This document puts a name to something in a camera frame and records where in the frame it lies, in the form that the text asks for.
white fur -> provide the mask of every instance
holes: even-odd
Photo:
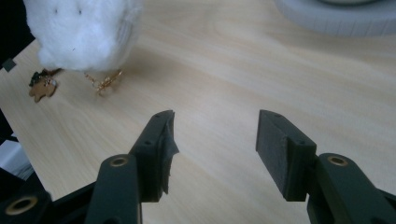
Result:
[[[119,69],[139,35],[142,0],[23,0],[47,69]]]

light wood tabletop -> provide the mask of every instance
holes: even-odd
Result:
[[[54,200],[94,181],[167,109],[180,153],[169,194],[143,204],[144,223],[309,223],[306,203],[283,200],[255,151],[260,109],[396,193],[396,35],[315,34],[271,0],[146,0],[142,34],[103,96],[62,71],[36,104],[37,51],[34,42],[1,70],[0,106]]]

dark background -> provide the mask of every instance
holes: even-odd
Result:
[[[22,0],[0,0],[0,69],[6,59],[17,56],[33,40]],[[0,110],[0,144],[11,134],[12,130]]]

wooden table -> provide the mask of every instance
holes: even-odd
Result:
[[[145,223],[308,223],[255,151],[260,109],[283,114],[318,154],[354,160],[396,193],[396,36],[337,38],[287,21],[273,1],[147,0],[142,35],[104,96],[81,73],[38,104],[34,42],[0,75],[0,106],[54,200],[129,151],[149,118],[176,111],[170,193]]]

white plush toy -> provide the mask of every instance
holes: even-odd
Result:
[[[49,69],[120,69],[139,35],[142,0],[23,0]]]

